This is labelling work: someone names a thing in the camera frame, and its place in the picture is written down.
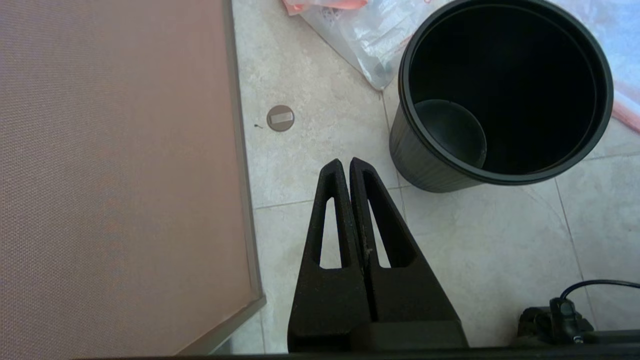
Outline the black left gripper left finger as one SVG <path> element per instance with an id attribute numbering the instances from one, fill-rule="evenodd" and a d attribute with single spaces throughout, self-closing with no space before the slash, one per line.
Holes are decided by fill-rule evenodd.
<path id="1" fill-rule="evenodd" d="M 327 202 L 334 202 L 340 268 L 322 268 Z M 361 250 L 342 162 L 319 176 L 287 328 L 290 353 L 350 353 L 352 331 L 371 321 Z"/>

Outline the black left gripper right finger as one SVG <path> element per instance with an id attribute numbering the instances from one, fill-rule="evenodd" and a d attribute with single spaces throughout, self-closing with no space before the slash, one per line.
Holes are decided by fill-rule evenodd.
<path id="1" fill-rule="evenodd" d="M 375 322 L 452 322 L 455 308 L 372 164 L 353 158 L 350 204 Z"/>

